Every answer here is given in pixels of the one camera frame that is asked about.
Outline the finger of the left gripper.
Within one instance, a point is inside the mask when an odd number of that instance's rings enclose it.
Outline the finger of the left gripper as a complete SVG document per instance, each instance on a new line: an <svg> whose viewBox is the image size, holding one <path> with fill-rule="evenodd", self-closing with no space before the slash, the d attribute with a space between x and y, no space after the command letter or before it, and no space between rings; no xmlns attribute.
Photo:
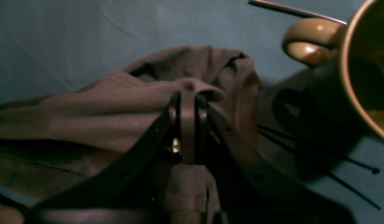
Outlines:
<svg viewBox="0 0 384 224"><path fill-rule="evenodd" d="M345 207L267 162L203 95L195 113L195 162L215 178L220 201L214 224L356 223Z"/></svg>

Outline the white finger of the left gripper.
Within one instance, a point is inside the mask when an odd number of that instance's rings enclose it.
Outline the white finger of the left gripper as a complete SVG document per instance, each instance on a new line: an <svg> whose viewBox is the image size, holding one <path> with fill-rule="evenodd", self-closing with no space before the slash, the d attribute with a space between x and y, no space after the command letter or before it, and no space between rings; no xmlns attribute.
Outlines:
<svg viewBox="0 0 384 224"><path fill-rule="evenodd" d="M170 167L181 161L180 92L137 143L87 181L37 204L27 224L169 224L159 206Z"/></svg>

